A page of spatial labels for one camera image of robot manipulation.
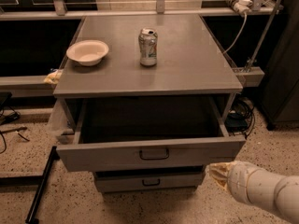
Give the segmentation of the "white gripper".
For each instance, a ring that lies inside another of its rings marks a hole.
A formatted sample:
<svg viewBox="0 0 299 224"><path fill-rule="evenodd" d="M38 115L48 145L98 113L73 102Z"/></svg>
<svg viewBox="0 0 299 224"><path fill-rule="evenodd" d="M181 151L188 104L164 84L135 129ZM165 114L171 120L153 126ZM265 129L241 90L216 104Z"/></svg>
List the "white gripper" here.
<svg viewBox="0 0 299 224"><path fill-rule="evenodd" d="M258 197L258 190L249 184L256 173L263 169L249 162L233 161L211 163L209 175L225 191L229 190L236 201L245 204L261 204L262 198Z"/></svg>

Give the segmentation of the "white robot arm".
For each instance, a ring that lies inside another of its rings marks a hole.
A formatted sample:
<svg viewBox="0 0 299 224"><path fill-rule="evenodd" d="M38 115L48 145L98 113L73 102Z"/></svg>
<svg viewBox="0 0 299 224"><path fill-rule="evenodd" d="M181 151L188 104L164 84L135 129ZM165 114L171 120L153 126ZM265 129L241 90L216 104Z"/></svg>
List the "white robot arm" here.
<svg viewBox="0 0 299 224"><path fill-rule="evenodd" d="M299 176L279 175L247 161L211 163L209 174L238 202L299 224Z"/></svg>

